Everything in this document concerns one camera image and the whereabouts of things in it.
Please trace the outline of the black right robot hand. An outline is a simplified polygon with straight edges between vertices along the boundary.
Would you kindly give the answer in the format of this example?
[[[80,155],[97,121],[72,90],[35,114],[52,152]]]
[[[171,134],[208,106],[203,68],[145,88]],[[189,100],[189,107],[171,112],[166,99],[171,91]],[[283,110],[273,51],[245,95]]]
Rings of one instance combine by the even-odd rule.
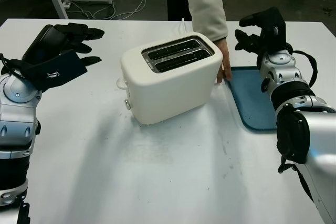
[[[239,26],[240,27],[248,27],[248,26],[261,27],[261,23],[262,23],[261,18],[262,18],[261,12],[248,15],[239,21]],[[236,29],[235,38],[238,41],[238,43],[235,46],[235,50],[237,51],[244,50],[248,53],[255,53],[258,55],[264,49],[264,43],[263,43],[262,38],[255,34],[247,35],[242,30]]]

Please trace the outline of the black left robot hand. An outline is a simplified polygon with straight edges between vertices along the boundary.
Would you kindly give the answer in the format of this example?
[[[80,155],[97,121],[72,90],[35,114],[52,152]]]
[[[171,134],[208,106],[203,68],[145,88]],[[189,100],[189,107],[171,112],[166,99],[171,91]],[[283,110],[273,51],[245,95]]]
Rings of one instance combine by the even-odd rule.
[[[103,35],[103,30],[85,24],[46,25],[22,56],[22,61],[36,65],[68,50],[88,54],[92,49],[83,42],[100,39]]]

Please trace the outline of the person's left hand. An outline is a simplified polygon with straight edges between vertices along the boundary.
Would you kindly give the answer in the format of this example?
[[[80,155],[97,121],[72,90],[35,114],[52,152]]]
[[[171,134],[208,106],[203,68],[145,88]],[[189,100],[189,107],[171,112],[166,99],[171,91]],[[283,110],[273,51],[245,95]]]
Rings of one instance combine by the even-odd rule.
[[[214,44],[219,48],[219,50],[222,52],[222,55],[223,55],[222,64],[217,73],[216,81],[217,83],[222,83],[224,78],[227,81],[231,81],[232,71],[231,71],[231,66],[230,66],[230,58],[229,58],[227,41],[226,39],[221,39],[221,40],[214,42]]]

